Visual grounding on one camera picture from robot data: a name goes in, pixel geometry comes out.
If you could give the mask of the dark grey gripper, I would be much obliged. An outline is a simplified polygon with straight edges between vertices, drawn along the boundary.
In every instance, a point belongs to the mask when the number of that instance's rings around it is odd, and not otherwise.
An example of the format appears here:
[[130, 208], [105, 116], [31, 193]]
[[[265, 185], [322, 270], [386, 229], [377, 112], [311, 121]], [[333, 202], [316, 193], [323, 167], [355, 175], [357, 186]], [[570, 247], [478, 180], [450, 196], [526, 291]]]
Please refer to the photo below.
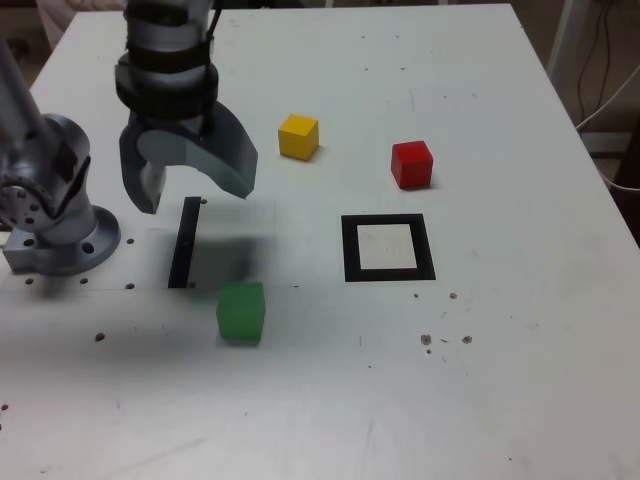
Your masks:
[[165, 167], [195, 169], [241, 199], [254, 189], [258, 152], [238, 118], [220, 102], [185, 118], [133, 108], [119, 149], [125, 190], [144, 214], [157, 213]]

